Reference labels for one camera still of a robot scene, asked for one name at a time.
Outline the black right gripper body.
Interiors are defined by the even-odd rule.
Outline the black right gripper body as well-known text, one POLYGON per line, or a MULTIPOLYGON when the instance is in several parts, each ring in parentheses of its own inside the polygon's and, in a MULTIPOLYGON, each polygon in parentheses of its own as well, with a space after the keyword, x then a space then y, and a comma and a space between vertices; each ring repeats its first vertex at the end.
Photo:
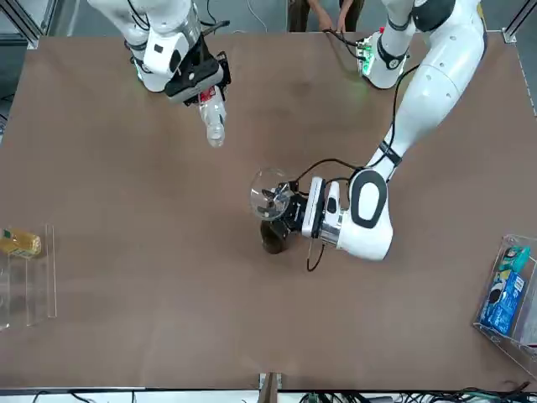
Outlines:
POLYGON ((183 102, 198 97, 222 79, 222 68, 206 44, 202 35, 194 46, 179 59, 175 51, 170 64, 176 70, 164 87, 164 94, 170 101, 183 102))

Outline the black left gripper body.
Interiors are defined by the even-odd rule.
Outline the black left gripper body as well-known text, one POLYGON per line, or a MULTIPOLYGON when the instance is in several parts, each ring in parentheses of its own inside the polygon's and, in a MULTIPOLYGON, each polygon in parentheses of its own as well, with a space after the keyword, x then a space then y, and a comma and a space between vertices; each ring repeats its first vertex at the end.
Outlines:
POLYGON ((323 209, 325 206, 326 181, 319 176, 314 176, 307 196, 297 191, 289 199, 282 217, 290 217, 301 220, 300 233, 307 238, 318 238, 321 230, 323 209))

